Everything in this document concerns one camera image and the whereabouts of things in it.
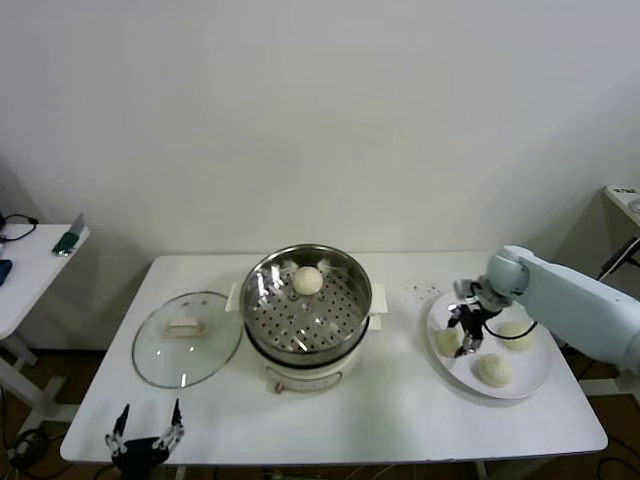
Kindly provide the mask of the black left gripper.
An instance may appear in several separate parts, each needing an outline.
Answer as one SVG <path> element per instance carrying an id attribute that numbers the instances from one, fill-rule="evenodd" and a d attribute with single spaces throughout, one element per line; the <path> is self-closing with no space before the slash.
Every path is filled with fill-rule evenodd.
<path id="1" fill-rule="evenodd" d="M 185 428 L 182 423 L 180 402 L 175 400 L 170 426 L 158 437 L 124 442 L 123 433 L 129 414 L 126 405 L 116 419 L 111 433 L 105 435 L 105 443 L 112 454 L 112 463 L 125 480 L 150 480 L 156 468 L 169 458 L 169 449 L 176 448 L 182 440 Z"/>

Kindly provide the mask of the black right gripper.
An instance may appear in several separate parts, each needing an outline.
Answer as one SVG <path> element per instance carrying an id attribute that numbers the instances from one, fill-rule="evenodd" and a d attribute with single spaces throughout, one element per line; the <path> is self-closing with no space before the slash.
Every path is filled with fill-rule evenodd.
<path id="1" fill-rule="evenodd" d="M 448 312 L 450 316 L 447 327 L 454 329 L 460 323 L 465 333 L 454 357 L 476 353 L 484 339 L 483 327 L 493 317 L 493 313 L 479 303 L 451 304 Z"/>

